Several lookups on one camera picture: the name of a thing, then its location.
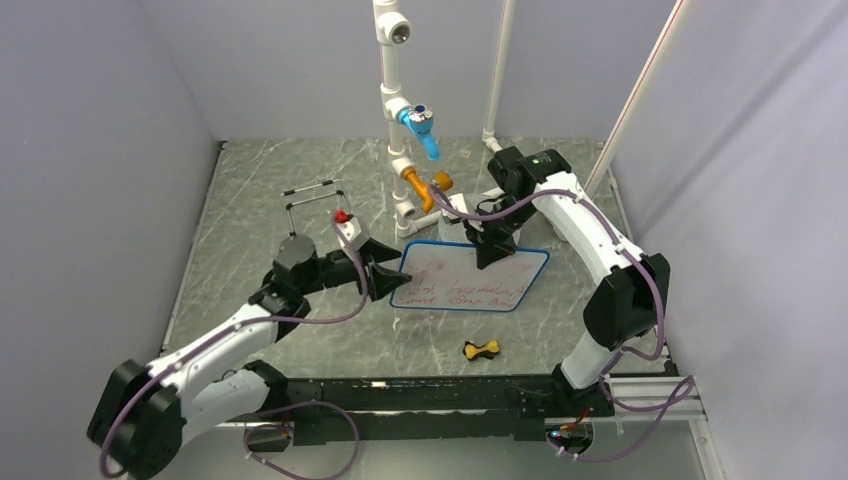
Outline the blue framed whiteboard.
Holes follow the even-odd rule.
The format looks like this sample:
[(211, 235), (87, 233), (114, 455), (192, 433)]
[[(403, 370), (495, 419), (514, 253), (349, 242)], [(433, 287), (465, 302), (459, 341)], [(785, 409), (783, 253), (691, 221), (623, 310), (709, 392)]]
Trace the blue framed whiteboard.
[(542, 249), (520, 248), (484, 269), (470, 243), (415, 240), (399, 263), (412, 281), (392, 292), (400, 309), (508, 313), (517, 309), (550, 259)]

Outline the yellow black eraser pad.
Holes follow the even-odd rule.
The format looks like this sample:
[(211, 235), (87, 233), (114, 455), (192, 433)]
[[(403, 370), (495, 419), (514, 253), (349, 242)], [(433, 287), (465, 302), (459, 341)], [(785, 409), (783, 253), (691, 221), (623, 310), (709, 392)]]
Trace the yellow black eraser pad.
[(468, 361), (476, 361), (479, 359), (492, 360), (501, 353), (501, 347), (497, 340), (489, 340), (484, 344), (475, 344), (471, 341), (466, 341), (462, 348), (462, 354)]

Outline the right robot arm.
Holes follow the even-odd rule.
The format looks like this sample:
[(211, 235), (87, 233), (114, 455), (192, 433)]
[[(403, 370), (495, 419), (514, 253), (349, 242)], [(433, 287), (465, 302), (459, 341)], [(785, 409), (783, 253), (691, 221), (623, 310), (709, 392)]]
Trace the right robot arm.
[(557, 411), (574, 415), (590, 399), (589, 387), (607, 373), (635, 337), (657, 328), (665, 314), (670, 265), (628, 240), (588, 197), (571, 165), (553, 149), (524, 155), (502, 149), (487, 164), (500, 194), (483, 201), (464, 222), (485, 269), (516, 252), (515, 233), (541, 214), (576, 251), (595, 291), (583, 310), (584, 331), (559, 363), (551, 388)]

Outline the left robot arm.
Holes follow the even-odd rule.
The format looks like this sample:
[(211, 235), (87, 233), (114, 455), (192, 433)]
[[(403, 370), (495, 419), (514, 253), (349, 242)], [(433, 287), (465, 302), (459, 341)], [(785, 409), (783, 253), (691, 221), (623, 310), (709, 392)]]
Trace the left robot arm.
[(340, 248), (319, 255), (309, 237), (285, 238), (260, 288), (230, 318), (167, 356), (118, 365), (86, 432), (100, 449), (101, 475), (150, 479), (182, 446), (224, 421), (253, 413), (264, 420), (279, 417), (289, 399), (285, 375), (264, 361), (247, 363), (230, 377), (225, 371), (312, 323), (312, 293), (357, 287), (358, 303), (334, 319), (341, 323), (366, 301), (378, 301), (412, 279), (384, 265), (401, 258), (401, 251), (366, 234), (339, 242)]

